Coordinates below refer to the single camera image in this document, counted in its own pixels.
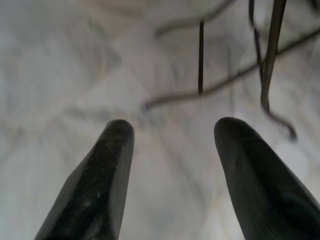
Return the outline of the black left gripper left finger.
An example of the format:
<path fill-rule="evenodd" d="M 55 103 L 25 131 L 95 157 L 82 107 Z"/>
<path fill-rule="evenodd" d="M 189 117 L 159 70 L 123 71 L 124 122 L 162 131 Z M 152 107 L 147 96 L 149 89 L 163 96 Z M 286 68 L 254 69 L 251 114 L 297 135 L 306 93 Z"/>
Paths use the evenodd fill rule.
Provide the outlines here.
<path fill-rule="evenodd" d="M 118 240 L 134 141 L 129 122 L 110 121 L 66 179 L 34 240 Z"/>

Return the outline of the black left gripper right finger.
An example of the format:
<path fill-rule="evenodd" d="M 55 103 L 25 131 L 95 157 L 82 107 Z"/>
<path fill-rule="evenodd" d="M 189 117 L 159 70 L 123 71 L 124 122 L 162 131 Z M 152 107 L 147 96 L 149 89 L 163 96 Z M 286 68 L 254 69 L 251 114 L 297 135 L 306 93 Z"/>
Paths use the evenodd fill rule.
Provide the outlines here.
<path fill-rule="evenodd" d="M 223 117 L 214 140 L 245 240 L 320 240 L 320 204 L 250 125 Z"/>

